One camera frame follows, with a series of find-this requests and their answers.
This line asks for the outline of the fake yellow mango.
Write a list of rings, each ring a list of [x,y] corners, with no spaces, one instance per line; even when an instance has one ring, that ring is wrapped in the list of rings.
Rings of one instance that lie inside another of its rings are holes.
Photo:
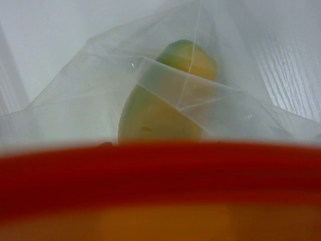
[[[118,142],[186,139],[198,141],[202,128],[178,111],[184,100],[211,96],[205,82],[216,81],[217,63],[189,40],[169,44],[147,67],[123,107]]]

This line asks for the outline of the clear zip top bag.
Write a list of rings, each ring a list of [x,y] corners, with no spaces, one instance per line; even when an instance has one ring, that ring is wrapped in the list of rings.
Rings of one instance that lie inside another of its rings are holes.
[[[118,142],[147,67],[217,63],[201,138]],[[320,240],[320,1],[189,1],[88,40],[1,117],[1,240]]]

